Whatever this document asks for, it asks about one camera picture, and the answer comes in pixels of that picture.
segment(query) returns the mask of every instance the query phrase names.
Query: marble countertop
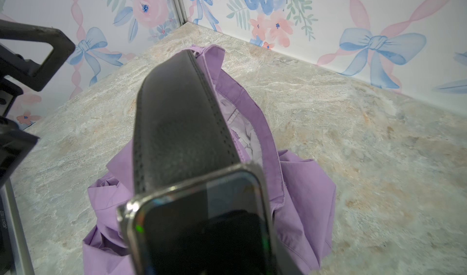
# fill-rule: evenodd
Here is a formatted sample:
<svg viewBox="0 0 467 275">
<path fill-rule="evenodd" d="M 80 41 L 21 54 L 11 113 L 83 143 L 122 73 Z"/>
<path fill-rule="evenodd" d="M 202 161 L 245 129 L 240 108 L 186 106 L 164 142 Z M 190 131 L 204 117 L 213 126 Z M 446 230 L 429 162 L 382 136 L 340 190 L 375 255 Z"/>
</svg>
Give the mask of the marble countertop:
<svg viewBox="0 0 467 275">
<path fill-rule="evenodd" d="M 316 274 L 467 274 L 466 119 L 188 23 L 27 129 L 41 139 L 11 179 L 37 275 L 83 273 L 86 188 L 131 139 L 145 76 L 192 44 L 225 48 L 277 148 L 337 185 Z"/>
</svg>

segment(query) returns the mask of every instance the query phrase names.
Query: floral wallpaper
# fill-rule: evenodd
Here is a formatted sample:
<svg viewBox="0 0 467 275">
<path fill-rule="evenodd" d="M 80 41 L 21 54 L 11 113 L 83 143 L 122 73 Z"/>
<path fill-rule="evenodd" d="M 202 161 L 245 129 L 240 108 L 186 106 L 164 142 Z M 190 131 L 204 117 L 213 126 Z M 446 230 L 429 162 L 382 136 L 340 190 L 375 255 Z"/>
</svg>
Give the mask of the floral wallpaper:
<svg viewBox="0 0 467 275">
<path fill-rule="evenodd" d="M 183 0 L 188 21 L 467 116 L 467 0 Z"/>
<path fill-rule="evenodd" d="M 172 0 L 0 0 L 0 19 L 55 27 L 76 44 L 42 91 L 13 80 L 24 94 L 16 99 L 8 118 L 22 129 L 180 26 Z M 42 62 L 51 49 L 46 44 L 0 42 L 35 62 Z"/>
</svg>

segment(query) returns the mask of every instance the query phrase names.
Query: purple fabric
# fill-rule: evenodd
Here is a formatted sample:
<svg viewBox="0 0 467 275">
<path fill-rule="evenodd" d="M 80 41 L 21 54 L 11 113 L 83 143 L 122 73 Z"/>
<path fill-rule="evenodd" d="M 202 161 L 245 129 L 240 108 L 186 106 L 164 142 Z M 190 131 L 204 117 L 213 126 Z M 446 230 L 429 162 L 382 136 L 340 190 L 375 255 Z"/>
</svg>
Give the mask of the purple fabric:
<svg viewBox="0 0 467 275">
<path fill-rule="evenodd" d="M 274 227 L 280 241 L 304 274 L 319 269 L 330 254 L 336 186 L 313 160 L 302 160 L 288 150 L 277 153 L 266 119 L 245 89 L 221 69 L 225 50 L 212 45 L 192 47 L 212 88 L 248 119 L 258 136 Z M 242 161 L 249 161 L 238 136 L 231 130 Z M 133 196 L 130 141 L 108 164 L 109 172 L 88 188 L 97 225 L 83 240 L 85 274 L 134 274 L 119 232 L 116 208 Z"/>
</svg>

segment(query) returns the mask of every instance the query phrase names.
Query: metal rod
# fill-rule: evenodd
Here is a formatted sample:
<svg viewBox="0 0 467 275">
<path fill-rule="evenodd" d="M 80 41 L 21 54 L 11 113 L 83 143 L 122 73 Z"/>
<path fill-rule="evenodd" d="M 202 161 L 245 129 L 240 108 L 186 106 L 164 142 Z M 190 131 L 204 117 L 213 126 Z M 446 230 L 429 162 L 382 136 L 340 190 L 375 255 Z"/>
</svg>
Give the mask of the metal rod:
<svg viewBox="0 0 467 275">
<path fill-rule="evenodd" d="M 13 193 L 10 179 L 7 179 L 0 189 L 0 196 L 5 210 L 11 249 L 13 250 L 13 258 L 15 260 L 15 267 L 11 270 L 11 274 L 34 275 L 34 268 L 32 267 L 31 256 L 27 248 L 26 238 L 24 237 L 23 226 L 21 225 L 20 214 L 18 212 L 18 206 L 16 205 L 15 194 Z"/>
<path fill-rule="evenodd" d="M 177 10 L 178 19 L 180 24 L 184 24 L 187 22 L 185 6 L 183 4 L 183 0 L 172 0 L 175 5 L 175 10 Z"/>
</svg>

